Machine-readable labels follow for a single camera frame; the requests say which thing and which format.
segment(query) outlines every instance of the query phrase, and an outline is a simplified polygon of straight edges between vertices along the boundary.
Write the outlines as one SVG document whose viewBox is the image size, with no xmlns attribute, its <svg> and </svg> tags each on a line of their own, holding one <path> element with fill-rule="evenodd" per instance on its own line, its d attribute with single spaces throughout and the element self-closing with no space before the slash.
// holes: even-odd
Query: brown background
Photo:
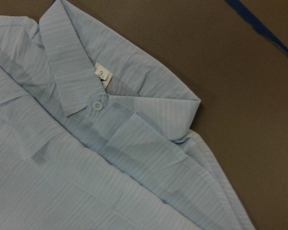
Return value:
<svg viewBox="0 0 288 230">
<path fill-rule="evenodd" d="M 219 0 L 70 0 L 157 58 L 201 99 L 192 129 L 258 230 L 288 230 L 288 58 Z M 242 0 L 288 46 L 288 0 Z M 0 0 L 38 19 L 52 0 Z"/>
</svg>

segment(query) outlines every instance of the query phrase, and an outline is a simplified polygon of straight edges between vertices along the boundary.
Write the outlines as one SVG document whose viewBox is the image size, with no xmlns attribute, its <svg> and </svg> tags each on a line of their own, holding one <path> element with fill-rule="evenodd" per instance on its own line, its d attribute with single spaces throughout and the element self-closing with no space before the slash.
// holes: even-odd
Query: white tag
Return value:
<svg viewBox="0 0 288 230">
<path fill-rule="evenodd" d="M 98 62 L 95 64 L 95 69 L 95 74 L 101 79 L 104 88 L 106 88 L 113 77 L 113 73 L 100 65 Z"/>
<path fill-rule="evenodd" d="M 100 65 L 99 63 L 96 62 L 95 64 L 95 74 L 100 77 L 102 80 L 106 80 L 110 71 L 107 70 L 105 67 L 103 67 L 102 65 Z"/>
</svg>

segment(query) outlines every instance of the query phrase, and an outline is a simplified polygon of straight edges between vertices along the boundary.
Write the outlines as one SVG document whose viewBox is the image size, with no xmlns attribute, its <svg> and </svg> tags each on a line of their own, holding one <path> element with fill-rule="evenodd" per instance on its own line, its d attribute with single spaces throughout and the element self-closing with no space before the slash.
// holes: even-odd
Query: dress shirt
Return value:
<svg viewBox="0 0 288 230">
<path fill-rule="evenodd" d="M 106 88 L 98 64 L 113 74 Z M 0 67 L 84 146 L 200 228 L 254 229 L 212 152 L 189 130 L 200 99 L 98 20 L 65 0 L 39 24 L 0 16 Z"/>
<path fill-rule="evenodd" d="M 85 148 L 0 68 L 0 230 L 177 229 L 200 230 Z"/>
</svg>

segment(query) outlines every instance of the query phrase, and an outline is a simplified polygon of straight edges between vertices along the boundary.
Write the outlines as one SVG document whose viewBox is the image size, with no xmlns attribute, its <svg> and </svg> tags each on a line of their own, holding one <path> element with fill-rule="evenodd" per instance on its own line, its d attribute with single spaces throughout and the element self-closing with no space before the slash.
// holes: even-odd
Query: shirt button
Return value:
<svg viewBox="0 0 288 230">
<path fill-rule="evenodd" d="M 100 111 L 103 108 L 103 104 L 100 101 L 93 102 L 93 109 L 96 111 Z"/>
</svg>

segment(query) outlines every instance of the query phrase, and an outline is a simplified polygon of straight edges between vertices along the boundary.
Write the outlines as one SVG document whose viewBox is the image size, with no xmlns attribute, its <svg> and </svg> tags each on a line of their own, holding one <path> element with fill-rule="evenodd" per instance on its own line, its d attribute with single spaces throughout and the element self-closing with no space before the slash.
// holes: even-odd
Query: blue strip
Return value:
<svg viewBox="0 0 288 230">
<path fill-rule="evenodd" d="M 269 39 L 275 46 L 280 48 L 288 56 L 288 48 L 249 11 L 239 0 L 225 0 L 234 10 L 260 35 Z"/>
</svg>

